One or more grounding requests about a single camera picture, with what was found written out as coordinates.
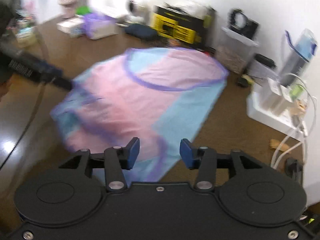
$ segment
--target pink fabric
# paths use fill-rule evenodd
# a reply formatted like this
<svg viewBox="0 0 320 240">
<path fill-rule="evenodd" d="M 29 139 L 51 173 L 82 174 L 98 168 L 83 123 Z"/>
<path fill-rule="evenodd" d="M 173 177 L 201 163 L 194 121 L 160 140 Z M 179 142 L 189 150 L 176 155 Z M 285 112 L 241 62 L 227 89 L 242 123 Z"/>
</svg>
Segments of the pink fabric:
<svg viewBox="0 0 320 240">
<path fill-rule="evenodd" d="M 123 68 L 126 59 L 123 55 L 101 63 L 81 84 L 95 100 L 76 111 L 84 127 L 68 138 L 67 144 L 75 150 L 89 148 L 99 153 L 115 143 L 125 146 L 132 137 L 139 137 L 138 161 L 161 154 L 160 137 L 152 125 L 180 92 L 154 90 L 134 82 Z M 148 82 L 171 87 L 189 87 L 220 75 L 208 56 L 193 50 L 172 50 L 137 74 Z"/>
</svg>

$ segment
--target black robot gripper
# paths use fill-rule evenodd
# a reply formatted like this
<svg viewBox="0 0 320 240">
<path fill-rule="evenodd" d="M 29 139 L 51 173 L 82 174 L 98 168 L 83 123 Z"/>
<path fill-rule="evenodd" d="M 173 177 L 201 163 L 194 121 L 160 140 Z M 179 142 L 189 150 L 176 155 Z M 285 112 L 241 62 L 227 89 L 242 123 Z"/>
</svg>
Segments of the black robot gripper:
<svg viewBox="0 0 320 240">
<path fill-rule="evenodd" d="M 314 239 L 298 222 L 306 205 L 303 188 L 241 150 L 218 154 L 183 139 L 181 158 L 198 170 L 193 186 L 128 187 L 123 170 L 133 168 L 139 150 L 138 138 L 99 154 L 82 149 L 23 183 L 14 198 L 23 224 L 7 239 Z M 92 176 L 95 168 L 104 169 L 104 183 Z M 229 172 L 222 186 L 216 186 L 217 169 Z"/>
</svg>

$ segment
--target green object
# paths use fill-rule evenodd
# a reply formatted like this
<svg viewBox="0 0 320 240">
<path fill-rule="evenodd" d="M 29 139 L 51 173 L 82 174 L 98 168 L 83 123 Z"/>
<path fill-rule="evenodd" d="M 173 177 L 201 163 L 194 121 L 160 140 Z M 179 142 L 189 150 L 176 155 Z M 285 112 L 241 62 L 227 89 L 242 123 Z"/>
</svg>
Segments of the green object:
<svg viewBox="0 0 320 240">
<path fill-rule="evenodd" d="M 88 6 L 80 6 L 77 8 L 77 11 L 76 11 L 76 14 L 78 14 L 78 15 L 85 15 L 88 13 L 91 13 Z"/>
<path fill-rule="evenodd" d="M 299 96 L 301 96 L 303 91 L 304 91 L 304 88 L 302 85 L 295 84 L 290 91 L 291 100 L 292 101 L 296 100 Z"/>
</svg>

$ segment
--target cardboard box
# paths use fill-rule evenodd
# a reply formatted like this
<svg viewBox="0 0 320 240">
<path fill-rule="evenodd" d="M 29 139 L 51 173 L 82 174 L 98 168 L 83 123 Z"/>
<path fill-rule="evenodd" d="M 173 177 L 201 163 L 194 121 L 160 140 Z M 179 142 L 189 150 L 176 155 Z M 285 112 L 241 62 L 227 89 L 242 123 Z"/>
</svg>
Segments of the cardboard box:
<svg viewBox="0 0 320 240">
<path fill-rule="evenodd" d="M 204 49 L 214 31 L 215 13 L 214 9 L 208 8 L 204 18 L 199 19 L 175 10 L 157 7 L 152 26 L 162 37 L 182 41 L 194 49 Z"/>
</svg>

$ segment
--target white plastic bin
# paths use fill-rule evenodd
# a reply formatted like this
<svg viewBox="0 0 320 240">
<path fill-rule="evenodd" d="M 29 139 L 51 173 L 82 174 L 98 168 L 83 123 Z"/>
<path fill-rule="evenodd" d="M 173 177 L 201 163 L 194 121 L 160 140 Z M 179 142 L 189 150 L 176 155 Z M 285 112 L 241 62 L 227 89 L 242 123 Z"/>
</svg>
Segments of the white plastic bin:
<svg viewBox="0 0 320 240">
<path fill-rule="evenodd" d="M 253 58 L 259 44 L 230 29 L 221 28 L 215 58 L 227 69 L 241 73 Z"/>
</svg>

